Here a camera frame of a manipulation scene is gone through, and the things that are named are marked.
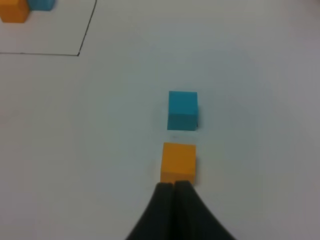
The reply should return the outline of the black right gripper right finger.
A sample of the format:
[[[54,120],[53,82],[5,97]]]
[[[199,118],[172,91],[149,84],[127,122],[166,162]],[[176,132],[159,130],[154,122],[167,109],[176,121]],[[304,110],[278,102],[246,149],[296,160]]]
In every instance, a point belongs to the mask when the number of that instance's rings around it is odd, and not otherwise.
[[[175,240],[233,240],[206,207],[189,181],[174,184],[173,238]]]

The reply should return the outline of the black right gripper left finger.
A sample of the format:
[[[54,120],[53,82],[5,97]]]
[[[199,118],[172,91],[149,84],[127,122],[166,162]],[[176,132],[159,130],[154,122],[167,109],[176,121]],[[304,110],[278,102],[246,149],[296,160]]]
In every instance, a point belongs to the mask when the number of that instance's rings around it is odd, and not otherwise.
[[[128,240],[168,240],[171,237],[174,186],[157,183],[153,195],[128,235]]]

